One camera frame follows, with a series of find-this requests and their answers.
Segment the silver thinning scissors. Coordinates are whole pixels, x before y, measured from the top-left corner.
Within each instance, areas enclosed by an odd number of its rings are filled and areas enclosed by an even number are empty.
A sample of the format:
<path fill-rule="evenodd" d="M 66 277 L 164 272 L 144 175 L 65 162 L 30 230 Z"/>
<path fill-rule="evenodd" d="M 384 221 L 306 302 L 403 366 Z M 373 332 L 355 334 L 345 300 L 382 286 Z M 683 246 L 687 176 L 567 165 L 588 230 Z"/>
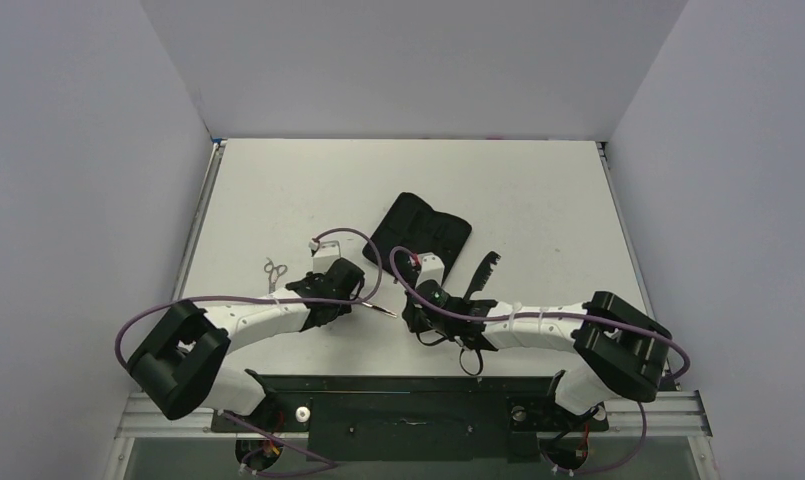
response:
<path fill-rule="evenodd" d="M 266 258 L 266 263 L 263 267 L 264 273 L 267 275 L 268 292 L 273 293 L 277 289 L 277 283 L 282 276 L 288 272 L 286 264 L 277 264 L 271 258 Z"/>

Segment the black zippered tool case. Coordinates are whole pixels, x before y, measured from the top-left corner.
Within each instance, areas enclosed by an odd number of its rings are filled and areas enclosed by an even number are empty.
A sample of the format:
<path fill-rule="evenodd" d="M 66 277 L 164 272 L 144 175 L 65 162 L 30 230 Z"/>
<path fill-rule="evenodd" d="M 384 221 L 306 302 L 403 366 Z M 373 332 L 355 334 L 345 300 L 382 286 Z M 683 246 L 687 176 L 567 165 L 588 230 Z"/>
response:
<path fill-rule="evenodd" d="M 456 216 L 432 208 L 419 196 L 398 195 L 370 236 L 379 251 L 382 269 L 392 272 L 389 254 L 402 246 L 412 253 L 433 253 L 444 264 L 444 283 L 472 233 L 472 225 Z"/>

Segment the black handled comb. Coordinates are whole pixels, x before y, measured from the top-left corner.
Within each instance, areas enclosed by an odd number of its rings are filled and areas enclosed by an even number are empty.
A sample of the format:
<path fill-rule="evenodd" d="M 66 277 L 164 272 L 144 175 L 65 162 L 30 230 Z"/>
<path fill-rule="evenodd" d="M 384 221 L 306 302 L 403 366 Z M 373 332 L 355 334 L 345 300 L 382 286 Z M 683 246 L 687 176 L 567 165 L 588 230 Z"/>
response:
<path fill-rule="evenodd" d="M 472 296 L 484 290 L 487 282 L 489 281 L 495 266 L 501 259 L 501 255 L 496 251 L 489 251 L 480 261 L 477 266 L 471 281 L 463 296 L 464 301 L 469 301 Z"/>

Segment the silver scissors red tip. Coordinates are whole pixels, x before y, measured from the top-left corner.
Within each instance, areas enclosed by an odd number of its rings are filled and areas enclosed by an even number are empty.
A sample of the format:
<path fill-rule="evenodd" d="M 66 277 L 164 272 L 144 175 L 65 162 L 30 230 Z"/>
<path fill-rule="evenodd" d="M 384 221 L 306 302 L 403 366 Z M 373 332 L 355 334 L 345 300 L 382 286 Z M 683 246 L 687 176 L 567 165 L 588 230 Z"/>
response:
<path fill-rule="evenodd" d="M 386 315 L 391 318 L 398 318 L 398 314 L 396 312 L 393 312 L 385 307 L 381 307 L 379 305 L 375 305 L 370 302 L 360 302 L 359 305 L 372 311 L 378 312 L 382 315 Z"/>

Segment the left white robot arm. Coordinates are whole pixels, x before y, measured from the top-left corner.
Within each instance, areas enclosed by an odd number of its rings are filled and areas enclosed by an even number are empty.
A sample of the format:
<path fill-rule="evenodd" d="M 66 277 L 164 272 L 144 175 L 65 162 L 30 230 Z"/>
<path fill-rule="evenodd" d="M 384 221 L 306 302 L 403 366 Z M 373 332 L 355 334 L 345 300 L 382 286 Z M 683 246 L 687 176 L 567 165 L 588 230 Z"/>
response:
<path fill-rule="evenodd" d="M 276 416 L 271 390 L 250 369 L 225 363 L 244 347 L 277 335 L 322 327 L 351 312 L 365 274 L 339 258 L 262 298 L 211 307 L 199 299 L 177 301 L 149 331 L 124 368 L 169 420 L 198 408 L 237 414 L 250 429 L 269 427 Z"/>

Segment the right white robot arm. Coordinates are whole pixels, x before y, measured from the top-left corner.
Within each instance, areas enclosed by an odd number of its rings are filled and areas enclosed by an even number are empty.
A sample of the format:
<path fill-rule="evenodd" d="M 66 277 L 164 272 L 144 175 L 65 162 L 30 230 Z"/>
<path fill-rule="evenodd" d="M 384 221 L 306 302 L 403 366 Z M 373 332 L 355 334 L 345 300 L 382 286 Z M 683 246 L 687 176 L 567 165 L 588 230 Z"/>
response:
<path fill-rule="evenodd" d="M 544 418 L 556 427 L 612 399 L 654 401 L 672 341 L 668 329 L 608 291 L 577 304 L 528 307 L 452 296 L 429 280 L 407 288 L 403 318 L 412 332 L 434 331 L 465 351 L 577 355 L 581 364 L 561 368 L 541 402 Z"/>

